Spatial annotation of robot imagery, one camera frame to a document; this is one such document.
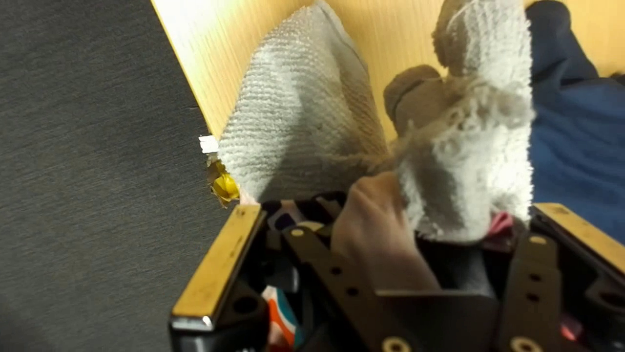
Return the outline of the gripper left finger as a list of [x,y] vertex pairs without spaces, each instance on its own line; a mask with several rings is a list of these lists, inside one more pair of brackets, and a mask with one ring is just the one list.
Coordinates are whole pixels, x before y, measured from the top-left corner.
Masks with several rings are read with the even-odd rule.
[[237,206],[170,311],[172,352],[241,352],[266,344],[266,303],[241,280],[262,221]]

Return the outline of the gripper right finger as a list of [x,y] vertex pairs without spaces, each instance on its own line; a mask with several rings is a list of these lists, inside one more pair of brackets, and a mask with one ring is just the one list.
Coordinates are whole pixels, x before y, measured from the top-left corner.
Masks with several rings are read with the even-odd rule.
[[563,204],[536,204],[534,217],[563,235],[577,249],[588,251],[608,268],[625,274],[625,247]]

